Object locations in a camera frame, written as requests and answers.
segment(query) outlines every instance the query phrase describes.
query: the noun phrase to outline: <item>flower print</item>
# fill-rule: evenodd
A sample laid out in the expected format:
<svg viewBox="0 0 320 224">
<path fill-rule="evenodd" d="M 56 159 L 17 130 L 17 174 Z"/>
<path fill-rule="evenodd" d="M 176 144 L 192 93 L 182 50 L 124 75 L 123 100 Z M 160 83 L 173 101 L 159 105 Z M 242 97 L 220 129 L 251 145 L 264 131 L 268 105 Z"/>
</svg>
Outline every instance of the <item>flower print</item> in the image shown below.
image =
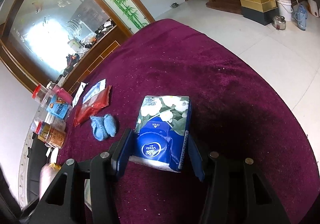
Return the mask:
<svg viewBox="0 0 320 224">
<path fill-rule="evenodd" d="M 155 116 L 161 109 L 162 103 L 159 98 L 151 100 L 149 98 L 143 101 L 141 106 L 141 115 L 143 117 L 147 115 Z"/>
<path fill-rule="evenodd" d="M 170 110 L 160 113 L 160 118 L 163 122 L 172 121 L 173 113 Z"/>
<path fill-rule="evenodd" d="M 168 107 L 171 107 L 178 103 L 181 100 L 181 97 L 178 96 L 162 96 L 162 101 Z"/>
<path fill-rule="evenodd" d="M 176 104 L 175 109 L 179 112 L 184 112 L 188 109 L 189 107 L 189 102 L 188 101 L 179 101 Z"/>
</svg>

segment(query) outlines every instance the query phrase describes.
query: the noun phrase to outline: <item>red snack bag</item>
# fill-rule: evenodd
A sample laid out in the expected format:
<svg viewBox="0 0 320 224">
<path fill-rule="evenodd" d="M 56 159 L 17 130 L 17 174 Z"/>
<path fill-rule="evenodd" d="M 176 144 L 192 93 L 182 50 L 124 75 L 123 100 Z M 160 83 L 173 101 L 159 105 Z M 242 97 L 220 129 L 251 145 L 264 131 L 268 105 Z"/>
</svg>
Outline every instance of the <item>red snack bag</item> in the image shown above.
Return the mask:
<svg viewBox="0 0 320 224">
<path fill-rule="evenodd" d="M 102 108 L 109 105 L 109 93 L 111 86 L 108 86 L 100 93 L 90 98 L 81 108 L 77 107 L 74 126 L 82 124 L 90 118 L 90 116 L 96 115 Z"/>
</svg>

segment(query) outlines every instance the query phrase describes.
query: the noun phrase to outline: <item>white tile floor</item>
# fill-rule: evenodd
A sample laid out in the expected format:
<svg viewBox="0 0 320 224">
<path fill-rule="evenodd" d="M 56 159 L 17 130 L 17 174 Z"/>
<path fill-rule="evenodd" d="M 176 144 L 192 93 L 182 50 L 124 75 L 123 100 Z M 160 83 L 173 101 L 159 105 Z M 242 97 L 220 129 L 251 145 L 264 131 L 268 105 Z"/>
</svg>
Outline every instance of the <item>white tile floor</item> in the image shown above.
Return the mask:
<svg viewBox="0 0 320 224">
<path fill-rule="evenodd" d="M 306 31 L 293 22 L 277 31 L 271 24 L 209 9 L 206 2 L 189 0 L 157 20 L 171 18 L 186 24 L 249 64 L 291 109 L 320 161 L 320 18 L 308 13 Z"/>
</svg>

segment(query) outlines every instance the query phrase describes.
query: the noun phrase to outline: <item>blue packaging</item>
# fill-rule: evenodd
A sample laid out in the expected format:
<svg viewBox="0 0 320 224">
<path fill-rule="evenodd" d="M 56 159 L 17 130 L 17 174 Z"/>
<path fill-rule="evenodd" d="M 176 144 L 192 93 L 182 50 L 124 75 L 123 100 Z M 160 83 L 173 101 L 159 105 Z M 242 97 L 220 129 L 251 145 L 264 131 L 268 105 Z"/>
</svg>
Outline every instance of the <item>blue packaging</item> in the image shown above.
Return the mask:
<svg viewBox="0 0 320 224">
<path fill-rule="evenodd" d="M 191 103 L 188 96 L 146 96 L 135 129 L 130 161 L 180 172 L 188 143 Z"/>
<path fill-rule="evenodd" d="M 82 103 L 86 103 L 90 98 L 95 96 L 96 94 L 99 94 L 102 90 L 106 88 L 106 80 L 103 79 L 96 83 L 90 90 L 84 95 Z"/>
<path fill-rule="evenodd" d="M 47 111 L 53 114 L 55 117 L 63 119 L 68 112 L 69 104 L 67 104 L 62 98 L 54 95 L 47 107 Z"/>
</svg>

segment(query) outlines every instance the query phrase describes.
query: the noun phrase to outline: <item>food container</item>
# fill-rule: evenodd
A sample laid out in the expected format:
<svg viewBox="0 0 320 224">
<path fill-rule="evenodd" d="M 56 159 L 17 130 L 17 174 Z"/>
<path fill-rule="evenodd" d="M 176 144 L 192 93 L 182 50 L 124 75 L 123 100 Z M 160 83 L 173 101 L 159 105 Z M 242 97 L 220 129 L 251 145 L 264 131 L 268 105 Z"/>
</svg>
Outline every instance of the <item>food container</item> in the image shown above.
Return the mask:
<svg viewBox="0 0 320 224">
<path fill-rule="evenodd" d="M 47 93 L 44 96 L 42 94 L 43 92 L 41 91 L 40 95 L 36 95 L 39 97 L 37 100 L 41 101 L 40 107 L 55 117 L 66 120 L 72 111 L 72 106 L 55 95 L 52 90 L 47 89 Z"/>
<path fill-rule="evenodd" d="M 53 124 L 61 131 L 64 131 L 66 129 L 66 122 L 60 118 L 55 117 L 53 114 L 48 113 L 44 121 L 48 124 Z"/>
<path fill-rule="evenodd" d="M 47 143 L 51 147 L 61 149 L 64 145 L 66 133 L 53 124 L 41 122 L 41 126 L 37 127 L 38 139 Z"/>
<path fill-rule="evenodd" d="M 276 15 L 272 18 L 272 25 L 277 29 L 277 30 L 285 30 L 286 28 L 286 23 L 285 19 L 283 16 Z"/>
<path fill-rule="evenodd" d="M 62 87 L 58 86 L 56 83 L 50 81 L 47 85 L 47 89 L 52 90 L 53 93 L 55 93 L 58 97 L 62 98 L 66 103 L 70 105 L 72 104 L 73 97 Z"/>
<path fill-rule="evenodd" d="M 48 90 L 41 84 L 39 84 L 36 89 L 33 91 L 32 98 L 39 104 L 42 103 Z"/>
</svg>

